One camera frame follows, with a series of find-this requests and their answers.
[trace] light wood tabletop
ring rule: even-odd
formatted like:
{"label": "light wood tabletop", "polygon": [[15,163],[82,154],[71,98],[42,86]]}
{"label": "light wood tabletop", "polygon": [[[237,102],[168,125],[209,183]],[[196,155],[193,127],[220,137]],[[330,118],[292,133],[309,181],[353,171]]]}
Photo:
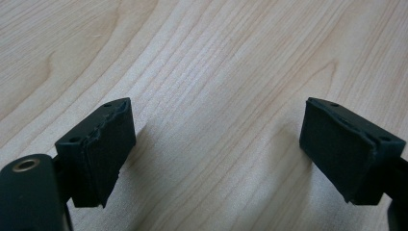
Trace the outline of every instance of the light wood tabletop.
{"label": "light wood tabletop", "polygon": [[0,2],[0,167],[132,99],[138,143],[75,230],[388,230],[387,195],[345,203],[299,148],[310,96],[407,141],[408,1]]}

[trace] wood grain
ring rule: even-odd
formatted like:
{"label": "wood grain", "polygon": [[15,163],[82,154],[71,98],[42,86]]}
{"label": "wood grain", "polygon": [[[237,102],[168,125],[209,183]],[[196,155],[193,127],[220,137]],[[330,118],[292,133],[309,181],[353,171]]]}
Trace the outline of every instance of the wood grain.
{"label": "wood grain", "polygon": [[128,96],[137,147],[76,230],[387,230],[298,138],[314,96],[408,140],[407,41],[404,0],[1,1],[0,167]]}

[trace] wood grain pattern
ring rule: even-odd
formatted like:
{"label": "wood grain pattern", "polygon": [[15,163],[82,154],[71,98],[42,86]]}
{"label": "wood grain pattern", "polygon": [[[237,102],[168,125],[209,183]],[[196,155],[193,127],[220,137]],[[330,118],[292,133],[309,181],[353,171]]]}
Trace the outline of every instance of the wood grain pattern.
{"label": "wood grain pattern", "polygon": [[314,96],[408,140],[407,41],[404,0],[1,1],[0,167],[129,96],[137,147],[76,230],[386,230],[298,138]]}

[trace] round screw hole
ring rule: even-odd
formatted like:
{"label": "round screw hole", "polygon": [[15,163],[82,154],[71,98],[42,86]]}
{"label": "round screw hole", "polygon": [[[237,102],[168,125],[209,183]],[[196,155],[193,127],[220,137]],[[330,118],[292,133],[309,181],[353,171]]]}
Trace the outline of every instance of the round screw hole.
{"label": "round screw hole", "polygon": [[77,142],[77,141],[79,141],[81,138],[79,138],[79,137],[74,137],[74,138],[71,138],[71,139],[69,139],[69,142]]}
{"label": "round screw hole", "polygon": [[388,138],[388,137],[380,137],[380,140],[382,140],[382,141],[391,141],[391,139]]}
{"label": "round screw hole", "polygon": [[33,169],[39,164],[39,159],[24,160],[13,167],[14,172],[22,172]]}

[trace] wooden surface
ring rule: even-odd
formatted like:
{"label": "wooden surface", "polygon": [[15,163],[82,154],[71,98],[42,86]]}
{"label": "wooden surface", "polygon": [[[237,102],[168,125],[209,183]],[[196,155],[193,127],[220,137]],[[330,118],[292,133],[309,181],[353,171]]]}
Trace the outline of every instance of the wooden surface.
{"label": "wooden surface", "polygon": [[0,167],[126,96],[137,147],[76,230],[387,230],[298,138],[314,96],[408,140],[408,2],[0,2]]}

